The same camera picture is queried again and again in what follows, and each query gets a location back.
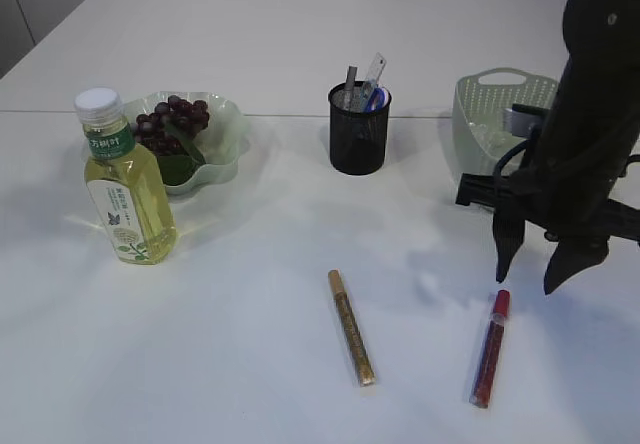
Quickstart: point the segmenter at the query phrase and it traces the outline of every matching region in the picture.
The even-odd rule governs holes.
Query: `basket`
[[[494,74],[524,77],[522,84],[483,84],[480,79]],[[453,147],[459,173],[491,175],[498,160],[522,142],[504,130],[503,110],[513,104],[550,108],[558,82],[518,69],[497,68],[458,81],[453,103]],[[521,156],[504,169],[509,174],[518,168]]]

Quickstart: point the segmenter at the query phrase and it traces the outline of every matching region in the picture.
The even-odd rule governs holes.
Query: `pen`
[[[351,358],[353,359],[353,365],[358,376],[358,382],[360,386],[370,386],[375,384],[376,377],[371,368],[371,363],[367,357],[367,351],[364,349],[364,343],[356,324],[356,318],[353,315],[353,310],[349,304],[349,297],[347,291],[342,283],[342,278],[338,271],[329,272],[329,285],[331,286],[331,292],[333,293],[333,300],[336,303],[336,309],[338,310],[338,316],[342,323],[342,329],[347,339],[349,351],[351,352]]]
[[[491,322],[484,341],[482,359],[478,368],[476,382],[473,386],[473,394],[471,395],[471,404],[481,409],[489,407],[489,401],[491,400],[491,388],[493,387],[493,379],[496,374],[498,357],[500,356],[504,323],[509,315],[510,299],[511,296],[508,291],[502,290],[498,292],[491,313]]]

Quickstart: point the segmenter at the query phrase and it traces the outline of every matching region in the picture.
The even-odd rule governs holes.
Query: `pen holder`
[[[356,81],[355,89],[363,81]],[[329,159],[338,171],[352,176],[371,174],[382,167],[387,146],[389,106],[373,112],[351,112],[334,103],[336,93],[344,89],[344,83],[329,93]]]

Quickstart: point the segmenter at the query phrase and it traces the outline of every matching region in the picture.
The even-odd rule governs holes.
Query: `grapes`
[[[180,99],[178,96],[173,95],[173,96],[169,96],[169,99],[167,99],[167,103],[169,104],[171,109],[173,109],[175,111],[176,110],[176,106],[180,103],[181,100],[182,99]]]
[[[156,106],[156,108],[153,111],[162,116],[164,114],[169,114],[171,112],[171,107],[169,107],[168,103],[161,102]]]
[[[202,112],[204,112],[208,109],[209,106],[205,101],[197,100],[193,101],[193,107],[194,109],[200,109],[202,110]]]
[[[131,125],[134,139],[156,156],[187,155],[180,141],[166,132],[173,125],[189,138],[195,138],[209,126],[211,118],[206,101],[193,103],[179,96],[171,95],[166,102],[159,102],[149,115],[140,114]]]

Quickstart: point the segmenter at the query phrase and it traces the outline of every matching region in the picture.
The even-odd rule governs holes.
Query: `green label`
[[[91,149],[91,153],[96,159],[122,157],[131,152],[136,145],[129,125],[109,136],[89,132],[87,133],[87,140],[89,141],[89,149]]]

